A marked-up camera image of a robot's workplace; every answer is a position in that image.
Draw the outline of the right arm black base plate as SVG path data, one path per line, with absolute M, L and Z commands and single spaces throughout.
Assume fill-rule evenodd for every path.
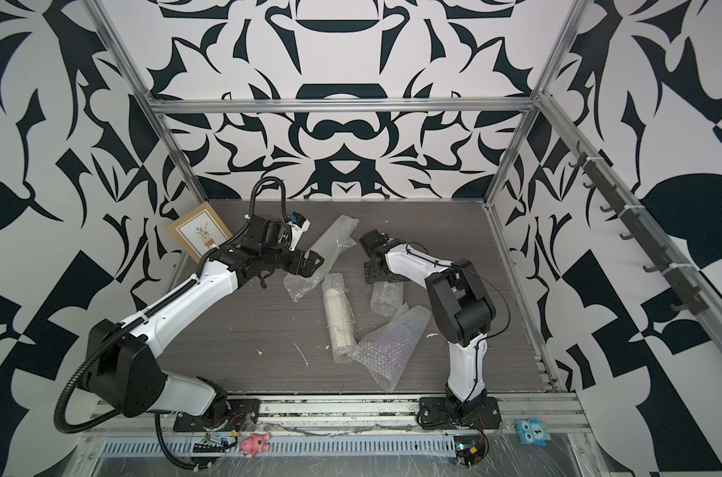
M 454 397 L 421 397 L 416 414 L 422 429 L 488 429 L 502 425 L 498 402 L 494 397 L 478 396 L 468 403 L 459 403 Z

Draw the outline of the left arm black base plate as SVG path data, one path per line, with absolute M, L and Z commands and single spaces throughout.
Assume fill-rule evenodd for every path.
M 259 399 L 227 399 L 226 403 L 223 403 L 221 399 L 216 399 L 210 409 L 200 417 L 178 413 L 173 431 L 252 431 L 258 423 L 260 407 Z

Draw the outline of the iridescent bubble wrap bundle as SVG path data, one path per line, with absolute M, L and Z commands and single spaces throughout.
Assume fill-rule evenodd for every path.
M 364 366 L 383 391 L 393 393 L 431 319 L 431 310 L 422 305 L 404 306 L 388 324 L 365 335 L 351 359 Z

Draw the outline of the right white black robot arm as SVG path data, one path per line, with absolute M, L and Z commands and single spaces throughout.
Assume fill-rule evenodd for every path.
M 496 309 L 468 260 L 442 260 L 410 242 L 372 230 L 360 239 L 368 256 L 365 280 L 410 281 L 428 293 L 436 326 L 450 347 L 446 395 L 452 411 L 468 415 L 486 400 L 483 361 Z

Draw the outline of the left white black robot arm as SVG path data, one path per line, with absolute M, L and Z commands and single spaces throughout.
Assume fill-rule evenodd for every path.
M 250 280 L 265 280 L 276 270 L 313 276 L 323 257 L 297 247 L 310 226 L 299 213 L 250 216 L 243 232 L 208 250 L 196 272 L 158 302 L 117 324 L 96 325 L 75 385 L 111 405 L 116 415 L 176 411 L 219 421 L 226 401 L 221 388 L 164 372 L 157 360 L 185 328 Z

